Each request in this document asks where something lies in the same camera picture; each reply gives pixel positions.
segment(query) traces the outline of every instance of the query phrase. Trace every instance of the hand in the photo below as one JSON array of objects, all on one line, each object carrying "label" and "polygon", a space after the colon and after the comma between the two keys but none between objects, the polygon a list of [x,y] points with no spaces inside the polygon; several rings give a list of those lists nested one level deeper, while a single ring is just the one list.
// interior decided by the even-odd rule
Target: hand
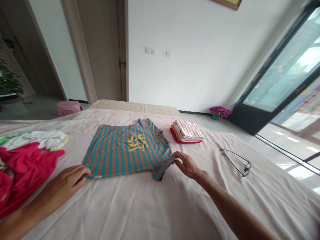
[{"label": "hand", "polygon": [[91,171],[82,165],[62,170],[26,206],[27,213],[41,220],[51,215],[83,187],[86,177],[83,177],[79,182],[78,180],[85,174],[90,175]]},{"label": "hand", "polygon": [[173,156],[182,160],[182,163],[179,160],[176,161],[176,165],[187,177],[196,179],[203,175],[203,171],[198,168],[196,163],[189,155],[177,151],[173,153]]}]

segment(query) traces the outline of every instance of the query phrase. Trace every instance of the flower pot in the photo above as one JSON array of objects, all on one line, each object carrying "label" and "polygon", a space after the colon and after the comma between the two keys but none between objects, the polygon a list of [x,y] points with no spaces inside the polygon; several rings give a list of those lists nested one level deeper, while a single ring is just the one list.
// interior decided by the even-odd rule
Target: flower pot
[{"label": "flower pot", "polygon": [[219,117],[218,116],[215,116],[215,115],[211,115],[212,119],[214,120],[219,120]]}]

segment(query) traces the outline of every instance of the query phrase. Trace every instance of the picture frame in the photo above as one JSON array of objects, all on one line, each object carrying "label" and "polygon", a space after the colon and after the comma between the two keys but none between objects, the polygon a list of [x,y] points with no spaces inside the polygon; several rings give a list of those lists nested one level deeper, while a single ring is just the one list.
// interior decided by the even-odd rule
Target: picture frame
[{"label": "picture frame", "polygon": [[234,10],[238,10],[242,2],[242,0],[211,0],[211,1],[230,7]]}]

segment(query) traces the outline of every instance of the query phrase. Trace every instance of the red clothing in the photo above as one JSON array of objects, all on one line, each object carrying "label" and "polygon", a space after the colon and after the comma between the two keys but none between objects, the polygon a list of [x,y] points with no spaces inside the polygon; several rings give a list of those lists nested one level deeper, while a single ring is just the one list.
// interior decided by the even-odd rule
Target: red clothing
[{"label": "red clothing", "polygon": [[10,179],[0,172],[0,218],[18,209],[36,191],[56,168],[58,157],[65,151],[43,152],[39,142],[29,143],[7,151],[0,147],[0,158],[14,173]]}]

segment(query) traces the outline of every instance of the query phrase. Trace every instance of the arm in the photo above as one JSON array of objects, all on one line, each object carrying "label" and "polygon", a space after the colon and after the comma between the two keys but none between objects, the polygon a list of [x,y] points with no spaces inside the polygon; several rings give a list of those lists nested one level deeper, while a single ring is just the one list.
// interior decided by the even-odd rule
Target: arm
[{"label": "arm", "polygon": [[79,182],[78,180],[84,174],[91,172],[81,165],[61,171],[32,202],[0,223],[0,239],[21,239],[83,187],[86,178],[82,178]]},{"label": "arm", "polygon": [[209,194],[223,218],[239,239],[277,239],[251,212],[220,187],[206,171],[197,167],[193,159],[181,152],[174,157],[180,158],[176,165],[189,178],[194,179]]}]

